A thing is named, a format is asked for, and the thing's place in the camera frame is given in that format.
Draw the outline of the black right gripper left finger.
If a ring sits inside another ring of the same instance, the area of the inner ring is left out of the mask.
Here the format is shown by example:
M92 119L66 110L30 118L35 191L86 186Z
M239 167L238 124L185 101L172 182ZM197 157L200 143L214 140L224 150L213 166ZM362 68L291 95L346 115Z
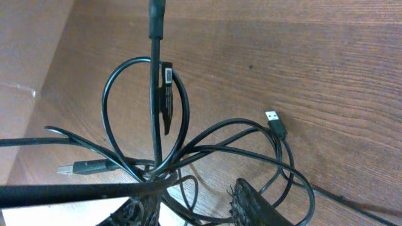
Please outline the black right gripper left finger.
M97 226L157 226L160 194L132 196Z

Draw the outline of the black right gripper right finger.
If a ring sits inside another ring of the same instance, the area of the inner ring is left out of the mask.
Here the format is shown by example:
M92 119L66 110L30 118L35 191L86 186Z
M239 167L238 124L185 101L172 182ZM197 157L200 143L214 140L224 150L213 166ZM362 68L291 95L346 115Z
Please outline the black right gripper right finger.
M229 212L234 225L293 226L244 178L236 180L231 196L231 210Z

